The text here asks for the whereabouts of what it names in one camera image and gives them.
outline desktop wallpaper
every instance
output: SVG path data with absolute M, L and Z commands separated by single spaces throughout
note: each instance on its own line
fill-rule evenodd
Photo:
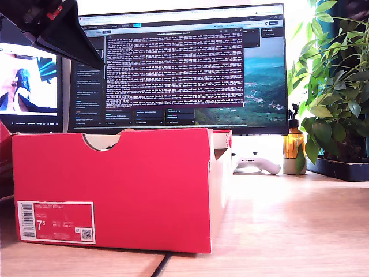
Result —
M 261 38 L 258 48 L 244 49 L 244 107 L 196 110 L 199 125 L 285 126 L 287 92 L 285 87 L 283 38 Z

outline monitor screen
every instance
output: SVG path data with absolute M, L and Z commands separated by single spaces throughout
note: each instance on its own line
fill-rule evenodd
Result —
M 278 4 L 81 16 L 106 66 L 72 63 L 69 131 L 288 133 L 283 11 Z
M 11 132 L 62 132 L 61 59 L 0 43 L 0 120 Z

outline qr code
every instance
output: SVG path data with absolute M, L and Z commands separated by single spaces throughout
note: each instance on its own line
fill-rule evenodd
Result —
M 93 241 L 92 228 L 81 228 L 81 241 Z

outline bottle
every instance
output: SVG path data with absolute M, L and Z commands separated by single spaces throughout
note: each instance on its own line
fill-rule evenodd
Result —
M 287 136 L 283 137 L 283 173 L 284 174 L 296 174 L 296 158 L 298 156 L 299 145 L 302 144 L 305 154 L 305 139 L 304 134 L 299 127 L 299 121 L 296 119 L 298 113 L 298 105 L 293 104 L 292 110 L 288 110 L 288 127 L 289 132 Z M 299 174 L 306 172 L 306 166 Z

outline mountain image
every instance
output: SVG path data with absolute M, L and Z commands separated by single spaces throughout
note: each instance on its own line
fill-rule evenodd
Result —
M 245 58 L 244 107 L 196 110 L 201 125 L 285 126 L 287 92 L 284 57 Z

